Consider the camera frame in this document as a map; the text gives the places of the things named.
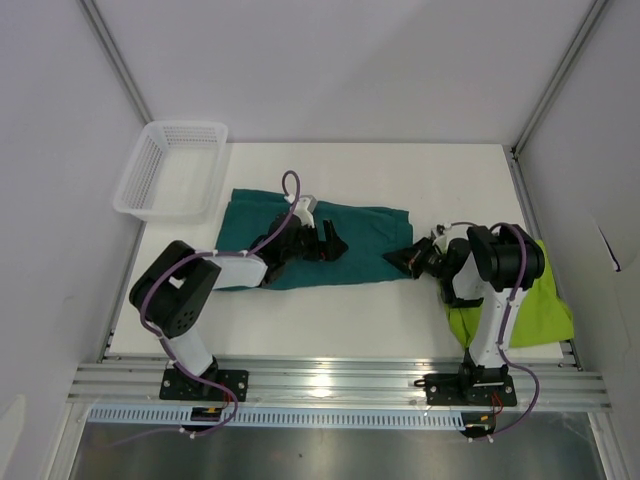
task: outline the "white wall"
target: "white wall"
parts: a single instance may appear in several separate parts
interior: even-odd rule
[[[592,0],[98,0],[156,118],[513,144]]]
[[[6,478],[36,479],[105,328],[134,221],[110,206],[140,131],[72,0],[0,4],[0,412],[26,394]]]
[[[632,478],[640,478],[639,25],[640,2],[613,2],[522,159],[579,353],[605,375]]]

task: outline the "white plastic basket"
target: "white plastic basket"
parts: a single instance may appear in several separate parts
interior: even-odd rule
[[[113,207],[144,221],[198,223],[218,202],[228,157],[221,123],[147,124],[131,154]]]

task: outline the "cloth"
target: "cloth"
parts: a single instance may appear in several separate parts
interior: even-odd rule
[[[511,335],[511,347],[531,347],[573,338],[573,315],[558,298],[547,251],[542,242],[537,243],[544,252],[545,269],[520,306]],[[451,331],[463,347],[471,344],[481,314],[482,306],[448,309]]]
[[[216,248],[247,249],[280,213],[289,209],[284,196],[259,190],[234,190],[224,214]],[[382,254],[413,243],[409,212],[386,207],[350,207],[318,201],[313,212],[318,235],[323,220],[333,221],[349,250],[335,262],[295,260],[268,288],[289,290],[318,285],[354,285],[406,278]]]

